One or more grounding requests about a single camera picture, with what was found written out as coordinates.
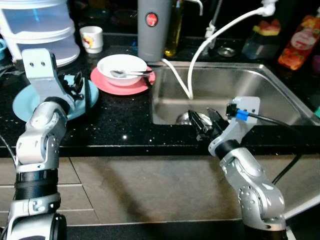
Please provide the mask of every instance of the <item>plate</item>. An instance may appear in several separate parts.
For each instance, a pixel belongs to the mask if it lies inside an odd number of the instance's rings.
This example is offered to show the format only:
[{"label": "plate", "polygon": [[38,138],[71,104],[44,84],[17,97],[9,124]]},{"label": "plate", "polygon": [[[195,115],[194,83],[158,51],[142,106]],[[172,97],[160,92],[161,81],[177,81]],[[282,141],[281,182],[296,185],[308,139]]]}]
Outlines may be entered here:
[{"label": "plate", "polygon": [[[127,96],[132,94],[138,94],[148,89],[148,86],[141,78],[137,83],[130,86],[116,86],[111,84],[105,79],[97,68],[93,69],[91,72],[91,81],[96,85],[96,87],[108,94]],[[152,72],[149,76],[149,82],[154,84],[156,80],[156,74]]]},{"label": "plate", "polygon": [[[69,84],[73,84],[73,75],[66,75],[64,77],[65,80],[68,81]],[[90,87],[90,106],[93,107],[98,100],[99,90],[97,87],[91,82],[89,82]],[[85,85],[81,89],[81,93],[85,95]],[[30,84],[22,89],[14,98],[12,108],[14,114],[21,119],[22,121],[27,122],[29,118],[32,116],[35,108],[39,105],[39,95],[37,94],[35,88]],[[83,100],[75,101],[75,110],[68,114],[68,120],[75,119],[86,111],[86,103],[85,98]]]}]

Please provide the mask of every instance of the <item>blue plate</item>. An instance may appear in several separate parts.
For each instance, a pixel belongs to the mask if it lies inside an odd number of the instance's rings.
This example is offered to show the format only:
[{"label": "blue plate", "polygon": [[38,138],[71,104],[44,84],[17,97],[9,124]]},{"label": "blue plate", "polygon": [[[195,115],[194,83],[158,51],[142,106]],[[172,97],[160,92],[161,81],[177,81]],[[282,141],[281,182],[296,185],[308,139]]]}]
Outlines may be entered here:
[{"label": "blue plate", "polygon": [[[71,85],[73,84],[73,75],[66,75],[64,77],[65,80]],[[98,88],[91,82],[89,82],[90,87],[90,106],[93,107],[98,100],[99,90]],[[81,93],[85,95],[85,85],[81,89]],[[14,98],[12,108],[14,114],[20,118],[22,121],[27,122],[29,118],[34,113],[35,108],[39,105],[39,95],[37,94],[35,88],[30,84],[22,89]],[[68,120],[75,119],[86,111],[86,103],[85,99],[75,101],[75,110],[68,114]]]}]

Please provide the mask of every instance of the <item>white bowl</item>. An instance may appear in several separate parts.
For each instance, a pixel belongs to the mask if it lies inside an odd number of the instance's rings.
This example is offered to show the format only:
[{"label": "white bowl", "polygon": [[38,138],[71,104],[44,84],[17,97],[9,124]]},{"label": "white bowl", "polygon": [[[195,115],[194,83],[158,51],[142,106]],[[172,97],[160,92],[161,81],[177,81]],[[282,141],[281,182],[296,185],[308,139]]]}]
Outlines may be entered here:
[{"label": "white bowl", "polygon": [[147,64],[137,56],[116,54],[102,58],[98,62],[97,68],[109,83],[116,86],[130,86],[137,83],[141,79],[141,76],[127,75],[126,77],[115,77],[110,71],[124,70],[127,73],[132,71],[146,71]]}]

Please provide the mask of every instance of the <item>spoon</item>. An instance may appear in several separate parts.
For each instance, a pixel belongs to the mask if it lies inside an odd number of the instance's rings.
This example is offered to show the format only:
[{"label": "spoon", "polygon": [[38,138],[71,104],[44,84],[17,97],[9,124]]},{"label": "spoon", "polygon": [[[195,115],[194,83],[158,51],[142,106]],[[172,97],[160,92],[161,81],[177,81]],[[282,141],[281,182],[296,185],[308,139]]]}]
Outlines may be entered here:
[{"label": "spoon", "polygon": [[130,71],[126,72],[124,70],[111,70],[110,71],[111,75],[116,77],[116,78],[125,78],[126,76],[143,76],[147,77],[149,76],[150,73],[152,73],[152,70],[147,70],[147,71]]}]

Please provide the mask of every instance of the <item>black cable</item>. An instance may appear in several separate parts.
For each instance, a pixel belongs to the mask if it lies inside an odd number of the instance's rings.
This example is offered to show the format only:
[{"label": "black cable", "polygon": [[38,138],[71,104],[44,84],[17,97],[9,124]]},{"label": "black cable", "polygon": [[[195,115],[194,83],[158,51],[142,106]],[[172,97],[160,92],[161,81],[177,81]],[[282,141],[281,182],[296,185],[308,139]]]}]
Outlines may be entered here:
[{"label": "black cable", "polygon": [[[302,133],[298,130],[296,130],[294,127],[282,122],[282,121],[279,121],[279,120],[276,120],[276,119],[273,119],[273,118],[269,118],[269,117],[266,117],[266,116],[261,116],[261,115],[258,115],[258,114],[254,114],[254,113],[248,113],[248,116],[250,117],[253,117],[253,118],[256,118],[256,119],[260,119],[260,120],[263,120],[263,121],[266,121],[266,122],[269,122],[269,123],[273,123],[273,124],[277,124],[277,125],[280,125],[280,126],[283,126],[287,129],[289,129],[290,131],[294,132],[296,135],[298,135],[298,139],[299,141],[303,144],[302,142],[302,139],[303,139],[303,136],[302,136]],[[273,184],[276,184],[297,162],[298,160],[301,158],[302,156],[302,153],[298,153],[294,159],[273,179],[272,183]]]},{"label": "black cable", "polygon": [[1,134],[0,134],[0,139],[2,140],[2,142],[4,143],[6,148],[8,149],[8,151],[11,155],[11,158],[13,160],[14,168],[16,168],[16,157],[15,157],[14,151],[12,150],[12,148],[9,146],[9,144],[7,143],[7,141],[4,139],[4,137]]},{"label": "black cable", "polygon": [[2,232],[0,234],[0,240],[3,240],[4,237],[5,237],[5,234],[6,232],[8,231],[8,226],[9,226],[9,223],[7,223],[7,225],[5,225],[4,229],[2,229]]},{"label": "black cable", "polygon": [[288,124],[286,124],[286,123],[284,123],[282,121],[279,121],[279,120],[276,120],[276,119],[273,119],[273,118],[270,118],[270,117],[261,116],[261,115],[254,114],[254,113],[250,113],[250,112],[248,112],[248,116],[256,118],[256,119],[260,119],[260,120],[263,120],[263,121],[266,121],[266,122],[269,122],[269,123],[272,123],[272,124],[283,126],[283,127],[287,128],[287,129],[290,129],[295,134],[299,135],[299,137],[301,137],[301,135],[302,135],[301,132],[296,130],[294,127],[292,127],[292,126],[290,126],[290,125],[288,125]]},{"label": "black cable", "polygon": [[298,153],[294,159],[273,179],[272,183],[275,185],[301,158],[302,153]]}]

